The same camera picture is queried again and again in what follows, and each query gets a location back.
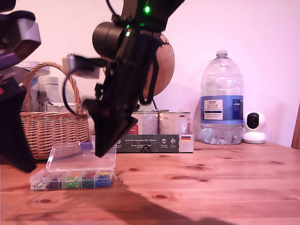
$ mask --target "wicker basket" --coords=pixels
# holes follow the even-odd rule
[[[39,63],[30,71],[28,78],[23,83],[27,89],[27,94],[20,116],[27,142],[35,159],[48,159],[55,143],[86,142],[90,139],[88,118],[82,111],[79,90],[72,76],[69,77],[69,81],[75,95],[76,112],[79,115],[67,112],[30,112],[30,85],[33,76],[40,68],[47,66],[63,72],[63,68],[59,64],[53,62]],[[61,152],[61,156],[74,153],[74,151],[66,150]]]

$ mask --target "robotic arm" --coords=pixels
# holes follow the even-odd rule
[[[14,7],[15,0],[0,0],[0,12]],[[26,59],[40,44],[33,13],[0,14],[0,157],[27,173],[36,165],[19,115],[26,89],[19,87],[23,81],[18,80],[14,65]]]
[[[104,83],[95,87],[96,99],[83,102],[95,123],[96,156],[102,157],[137,123],[131,114],[139,107],[138,101],[144,105],[152,102],[159,70],[156,52],[165,44],[160,32],[165,30],[169,16],[183,1],[124,0],[122,15],[117,15],[106,0],[112,11],[112,22],[99,24],[92,37],[101,58],[87,59],[71,54],[63,59],[67,76],[74,73],[98,78],[98,69],[106,68]],[[0,0],[0,13],[14,7],[15,0]],[[36,165],[19,115],[26,89],[19,87],[14,65],[26,59],[40,44],[33,13],[0,14],[0,157],[27,173]],[[144,99],[151,64],[153,74],[147,99]],[[66,101],[66,83],[67,78],[63,84],[63,100],[66,108],[75,113]]]
[[[101,58],[87,59],[71,54],[63,59],[68,75],[76,72],[76,75],[95,78],[95,68],[106,67],[104,83],[95,87],[96,99],[83,102],[95,123],[96,156],[102,157],[137,123],[131,114],[139,107],[138,100],[143,105],[152,102],[159,69],[156,52],[165,44],[160,32],[165,30],[169,16],[183,1],[124,0],[120,16],[106,0],[112,11],[112,22],[99,24],[92,37]],[[151,64],[153,74],[147,99],[144,99],[143,89]],[[64,103],[74,113],[65,97]]]

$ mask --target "plastic organizer box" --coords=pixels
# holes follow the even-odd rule
[[[107,188],[114,177],[116,146],[102,158],[79,142],[53,145],[46,168],[30,177],[31,191]]]

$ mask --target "food can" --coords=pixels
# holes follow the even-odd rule
[[[130,129],[129,135],[158,134],[158,112],[134,112],[132,117],[138,119],[138,122]]]
[[[139,109],[136,113],[165,113],[168,109]]]
[[[159,134],[192,134],[191,120],[191,112],[161,112],[159,114]]]

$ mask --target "white beads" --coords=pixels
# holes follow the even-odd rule
[[[36,180],[32,183],[32,190],[45,190],[45,184],[44,184],[45,177],[42,179]]]

